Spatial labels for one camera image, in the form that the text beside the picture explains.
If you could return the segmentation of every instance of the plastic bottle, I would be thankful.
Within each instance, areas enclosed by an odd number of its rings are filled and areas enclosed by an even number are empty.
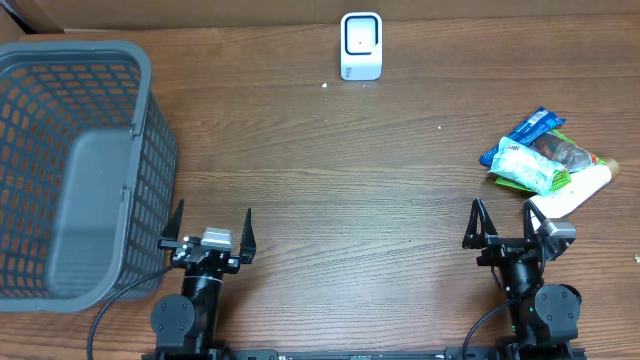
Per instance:
[[[593,154],[551,131],[542,134],[531,144],[531,147],[547,159],[561,163],[571,173],[595,165],[597,162]]]

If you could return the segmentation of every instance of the basket mesh wall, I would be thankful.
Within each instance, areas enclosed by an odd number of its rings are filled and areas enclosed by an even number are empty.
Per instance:
[[[0,298],[55,297],[44,283],[65,161],[87,129],[131,127],[140,70],[132,62],[29,62],[0,69]],[[150,95],[127,251],[116,288],[157,270],[176,142]],[[149,282],[129,297],[157,286]]]

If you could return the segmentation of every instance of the wood grain surface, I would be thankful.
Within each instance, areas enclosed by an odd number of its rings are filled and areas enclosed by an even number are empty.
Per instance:
[[[18,41],[22,35],[24,35],[24,31],[0,6],[0,44]]]
[[[632,14],[636,0],[5,0],[39,32],[339,24],[352,11],[388,20]]]
[[[640,16],[385,22],[382,78],[339,78],[336,26],[29,36],[125,39],[153,63],[153,92],[180,149],[183,231],[240,234],[253,208],[258,254],[226,278],[219,335],[236,348],[427,350],[459,346],[503,302],[460,247],[473,198],[498,231],[521,234],[524,195],[478,157],[538,106],[616,158],[621,175],[570,216],[578,240],[548,283],[583,297],[593,359],[640,358]],[[153,349],[154,303],[103,319],[98,359]],[[0,315],[0,356],[81,359],[97,308]],[[506,316],[478,331],[490,345]]]

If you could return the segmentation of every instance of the cardboard box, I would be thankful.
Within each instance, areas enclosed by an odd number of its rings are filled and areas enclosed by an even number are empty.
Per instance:
[[[18,24],[0,7],[0,44],[6,42],[18,41],[24,32]]]

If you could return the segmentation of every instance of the white device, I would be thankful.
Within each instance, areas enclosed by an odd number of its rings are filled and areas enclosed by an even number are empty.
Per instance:
[[[344,80],[376,80],[382,74],[382,19],[353,12],[340,22],[340,74]]]

